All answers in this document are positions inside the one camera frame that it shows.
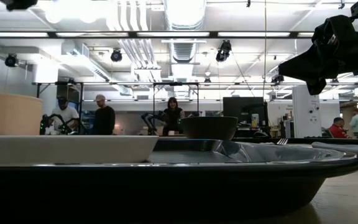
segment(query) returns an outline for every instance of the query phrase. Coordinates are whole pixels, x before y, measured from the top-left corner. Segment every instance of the fork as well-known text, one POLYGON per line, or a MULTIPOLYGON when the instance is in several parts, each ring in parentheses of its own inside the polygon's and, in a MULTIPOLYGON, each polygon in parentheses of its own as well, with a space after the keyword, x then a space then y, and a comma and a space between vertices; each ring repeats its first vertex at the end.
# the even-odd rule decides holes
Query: fork
POLYGON ((287 142, 288 142, 288 139, 283 138, 283 139, 278 140, 278 142, 276 143, 276 145, 284 146, 284 145, 287 144, 287 142))

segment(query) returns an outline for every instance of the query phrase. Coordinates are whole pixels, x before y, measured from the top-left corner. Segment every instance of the wooden surface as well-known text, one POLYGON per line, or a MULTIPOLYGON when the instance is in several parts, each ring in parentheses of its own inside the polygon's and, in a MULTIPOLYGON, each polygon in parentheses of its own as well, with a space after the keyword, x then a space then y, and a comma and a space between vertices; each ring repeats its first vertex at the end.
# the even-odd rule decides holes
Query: wooden surface
POLYGON ((245 223, 358 224, 358 172, 327 179, 313 201, 295 213, 245 223))

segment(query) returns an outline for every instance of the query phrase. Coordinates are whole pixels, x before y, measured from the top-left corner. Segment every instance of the white cloth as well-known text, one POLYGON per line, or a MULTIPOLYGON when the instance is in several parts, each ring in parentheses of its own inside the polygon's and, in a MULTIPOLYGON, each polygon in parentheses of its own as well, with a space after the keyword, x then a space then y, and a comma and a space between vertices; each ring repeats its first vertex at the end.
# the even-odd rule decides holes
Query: white cloth
MULTIPOLYGON (((69 106, 67 106, 67 108, 64 110, 61 110, 59 107, 57 107, 52 110, 52 114, 61 115, 65 122, 67 122, 68 120, 70 120, 72 118, 79 118, 77 110, 75 110, 74 108, 69 107, 69 106)), ((53 117, 53 125, 55 127, 55 130, 58 131, 59 125, 62 125, 62 122, 60 121, 59 118, 53 117)))

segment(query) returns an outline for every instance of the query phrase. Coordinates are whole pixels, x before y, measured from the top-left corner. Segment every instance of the black bowl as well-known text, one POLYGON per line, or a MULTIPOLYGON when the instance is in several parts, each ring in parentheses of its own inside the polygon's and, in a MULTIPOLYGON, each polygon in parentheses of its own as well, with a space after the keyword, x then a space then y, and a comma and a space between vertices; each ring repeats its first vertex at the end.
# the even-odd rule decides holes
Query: black bowl
POLYGON ((218 139, 230 141, 237 130, 235 117, 190 117, 181 119, 183 133, 189 139, 218 139))

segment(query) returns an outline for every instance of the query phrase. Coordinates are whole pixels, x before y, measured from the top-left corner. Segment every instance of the woman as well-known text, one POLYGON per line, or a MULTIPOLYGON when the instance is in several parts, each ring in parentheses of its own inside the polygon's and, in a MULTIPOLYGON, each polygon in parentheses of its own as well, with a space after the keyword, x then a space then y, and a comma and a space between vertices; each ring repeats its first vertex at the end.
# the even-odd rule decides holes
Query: woman
POLYGON ((162 135, 168 136, 169 131, 179 131, 179 133, 181 133, 178 120, 185 117, 185 112, 178 107, 178 101, 175 97, 169 98, 168 108, 164 110, 164 113, 166 114, 166 125, 162 131, 162 135))

